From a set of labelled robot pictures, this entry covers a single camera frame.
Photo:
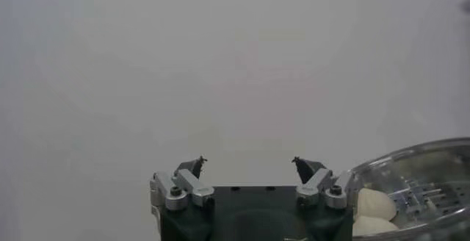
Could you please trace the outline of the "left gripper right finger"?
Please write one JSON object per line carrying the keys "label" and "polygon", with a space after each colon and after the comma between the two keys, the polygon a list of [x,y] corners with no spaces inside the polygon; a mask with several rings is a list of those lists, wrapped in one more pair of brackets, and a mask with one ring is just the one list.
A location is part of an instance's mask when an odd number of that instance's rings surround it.
{"label": "left gripper right finger", "polygon": [[318,161],[295,157],[292,162],[301,180],[295,188],[296,196],[304,206],[316,206],[321,200],[331,209],[346,209],[350,205],[355,177],[351,170],[335,176]]}

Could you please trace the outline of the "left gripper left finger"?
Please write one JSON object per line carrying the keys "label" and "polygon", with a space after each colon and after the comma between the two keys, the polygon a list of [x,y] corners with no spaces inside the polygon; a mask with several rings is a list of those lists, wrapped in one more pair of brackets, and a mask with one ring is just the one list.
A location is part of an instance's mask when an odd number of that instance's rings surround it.
{"label": "left gripper left finger", "polygon": [[206,161],[199,156],[182,162],[172,174],[155,172],[149,181],[151,206],[179,212],[192,204],[210,212],[215,205],[215,189],[200,180]]}

